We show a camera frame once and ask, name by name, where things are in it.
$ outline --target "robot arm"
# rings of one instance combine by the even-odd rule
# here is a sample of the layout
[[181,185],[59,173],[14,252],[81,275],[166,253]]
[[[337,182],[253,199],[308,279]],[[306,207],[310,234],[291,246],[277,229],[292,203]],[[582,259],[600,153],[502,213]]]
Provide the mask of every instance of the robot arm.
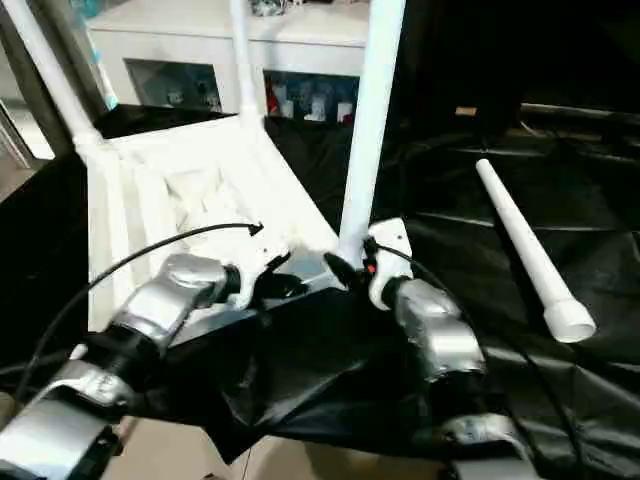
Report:
[[173,255],[0,433],[0,479],[100,478],[120,422],[189,314],[241,290],[233,266]]
[[[402,220],[369,233],[376,244],[411,256]],[[446,292],[414,279],[407,260],[381,249],[369,254],[369,298],[393,311],[415,351],[436,434],[454,452],[449,478],[538,479],[504,403],[487,387],[482,349],[460,309]]]

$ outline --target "wrinkled black cloth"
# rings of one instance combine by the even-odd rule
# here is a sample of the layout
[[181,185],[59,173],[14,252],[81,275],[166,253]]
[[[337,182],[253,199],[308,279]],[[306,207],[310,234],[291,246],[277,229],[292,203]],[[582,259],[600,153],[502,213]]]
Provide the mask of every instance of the wrinkled black cloth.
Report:
[[[145,109],[131,110],[138,115],[132,122],[118,117],[133,118],[123,111],[112,114],[118,120],[108,127],[103,123],[110,135],[144,131],[149,121],[159,128],[206,118]],[[337,228],[350,129],[284,120],[267,120],[266,128]],[[374,218],[403,215],[414,257],[469,313],[489,353],[491,376],[531,441],[542,476],[640,478],[639,162],[628,154],[600,155],[584,145],[539,140],[496,146],[489,154],[598,324],[593,338],[561,345],[542,321],[540,302],[475,173],[480,151],[464,145],[467,140],[451,139],[447,148],[447,142],[387,138]],[[81,169],[73,175],[72,184],[82,180]],[[56,188],[41,186],[39,195]],[[83,201],[76,192],[68,203]],[[54,223],[50,235],[61,235],[65,227]],[[85,254],[69,251],[65,258],[86,272]],[[13,275],[21,278],[18,270]],[[7,305],[7,318],[20,315],[42,326],[42,318],[50,317],[33,317],[35,305]],[[34,335],[39,328],[33,327]],[[443,452],[431,448],[429,409],[415,368],[391,315],[353,294],[329,290],[173,349],[138,413],[203,426],[227,460],[265,434],[439,457]],[[581,462],[554,398],[580,441]]]

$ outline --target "white pvc pipe frame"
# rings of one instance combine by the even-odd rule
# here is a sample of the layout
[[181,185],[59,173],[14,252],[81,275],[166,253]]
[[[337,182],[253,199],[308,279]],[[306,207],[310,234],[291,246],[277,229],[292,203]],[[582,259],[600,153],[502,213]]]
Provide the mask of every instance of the white pvc pipe frame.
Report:
[[338,247],[355,268],[362,268],[404,8],[405,0],[371,2]]
[[[87,135],[100,139],[26,1],[2,2],[74,139]],[[240,81],[240,114],[256,120],[259,114],[251,78],[246,0],[229,0],[229,6]],[[362,266],[362,241],[371,217],[404,8],[405,0],[372,0],[371,3],[339,242],[342,255],[357,267]]]
[[89,116],[73,91],[27,2],[2,0],[2,3],[71,131],[72,137],[82,137],[94,132]]

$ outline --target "tiled floor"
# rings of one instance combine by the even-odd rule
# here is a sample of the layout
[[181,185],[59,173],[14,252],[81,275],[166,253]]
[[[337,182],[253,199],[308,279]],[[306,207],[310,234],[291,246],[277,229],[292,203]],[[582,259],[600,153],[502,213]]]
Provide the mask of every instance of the tiled floor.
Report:
[[104,479],[435,480],[438,464],[266,437],[227,467],[199,429],[143,420]]

